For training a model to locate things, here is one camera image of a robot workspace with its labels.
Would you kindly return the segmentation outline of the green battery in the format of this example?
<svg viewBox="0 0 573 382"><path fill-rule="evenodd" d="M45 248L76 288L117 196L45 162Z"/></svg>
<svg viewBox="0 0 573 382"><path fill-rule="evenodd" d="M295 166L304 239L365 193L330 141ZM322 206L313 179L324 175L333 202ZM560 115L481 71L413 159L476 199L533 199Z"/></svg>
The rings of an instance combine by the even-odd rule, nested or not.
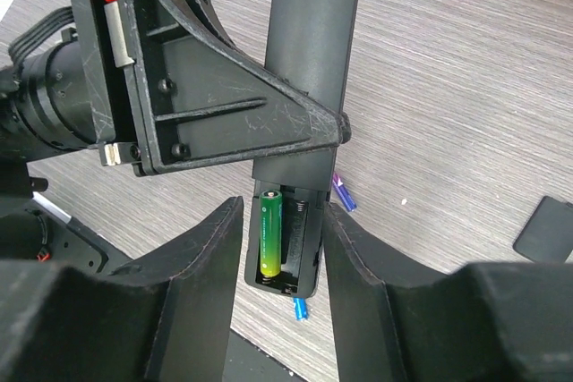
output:
<svg viewBox="0 0 573 382"><path fill-rule="evenodd" d="M271 279L281 272L282 193L264 191L260 206L260 272L264 279Z"/></svg>

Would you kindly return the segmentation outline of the black battery cover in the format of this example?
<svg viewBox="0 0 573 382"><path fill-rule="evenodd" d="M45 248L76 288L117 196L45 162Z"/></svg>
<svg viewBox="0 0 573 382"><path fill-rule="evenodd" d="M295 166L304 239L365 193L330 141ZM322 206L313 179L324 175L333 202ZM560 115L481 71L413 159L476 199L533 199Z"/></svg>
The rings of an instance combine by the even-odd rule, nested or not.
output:
<svg viewBox="0 0 573 382"><path fill-rule="evenodd" d="M572 253L572 204L543 196L513 249L533 262L565 263Z"/></svg>

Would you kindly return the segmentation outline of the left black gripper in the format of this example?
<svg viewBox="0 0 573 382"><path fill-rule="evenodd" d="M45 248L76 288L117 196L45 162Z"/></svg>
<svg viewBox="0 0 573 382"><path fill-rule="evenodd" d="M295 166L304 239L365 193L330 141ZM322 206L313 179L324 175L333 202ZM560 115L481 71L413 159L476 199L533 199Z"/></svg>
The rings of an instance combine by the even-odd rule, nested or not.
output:
<svg viewBox="0 0 573 382"><path fill-rule="evenodd" d="M104 162L166 174L286 154L269 120L287 101L322 117L319 148L351 136L335 114L242 51L211 0L71 0Z"/></svg>

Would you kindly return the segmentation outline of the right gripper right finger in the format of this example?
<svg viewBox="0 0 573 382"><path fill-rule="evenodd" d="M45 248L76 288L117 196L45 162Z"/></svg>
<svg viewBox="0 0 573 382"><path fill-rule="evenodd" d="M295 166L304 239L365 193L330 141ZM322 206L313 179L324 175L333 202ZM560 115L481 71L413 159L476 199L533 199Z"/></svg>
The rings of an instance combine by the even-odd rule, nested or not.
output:
<svg viewBox="0 0 573 382"><path fill-rule="evenodd" d="M571 380L571 265L476 262L443 274L335 205L323 241L341 380Z"/></svg>

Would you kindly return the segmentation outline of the black remote control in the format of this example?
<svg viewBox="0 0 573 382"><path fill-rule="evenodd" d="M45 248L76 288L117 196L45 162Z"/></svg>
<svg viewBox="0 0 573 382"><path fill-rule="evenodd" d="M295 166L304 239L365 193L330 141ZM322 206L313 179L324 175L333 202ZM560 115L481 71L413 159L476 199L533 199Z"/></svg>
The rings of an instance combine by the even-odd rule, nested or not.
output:
<svg viewBox="0 0 573 382"><path fill-rule="evenodd" d="M358 0L272 0L265 67L335 114L342 114ZM269 120L282 145L308 148L258 158L244 279L255 288L284 296L309 298L318 283L324 209L328 205L337 145L319 148L328 129L322 117L289 101ZM261 272L261 195L282 194L279 272Z"/></svg>

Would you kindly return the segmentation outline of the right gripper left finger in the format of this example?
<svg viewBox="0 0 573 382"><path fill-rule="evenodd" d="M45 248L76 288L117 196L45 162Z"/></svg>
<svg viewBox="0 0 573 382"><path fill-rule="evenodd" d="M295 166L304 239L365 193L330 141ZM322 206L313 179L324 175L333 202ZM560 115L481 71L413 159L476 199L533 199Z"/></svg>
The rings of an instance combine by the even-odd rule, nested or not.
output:
<svg viewBox="0 0 573 382"><path fill-rule="evenodd" d="M219 381L243 221L243 200L229 198L109 275L3 260L2 380Z"/></svg>

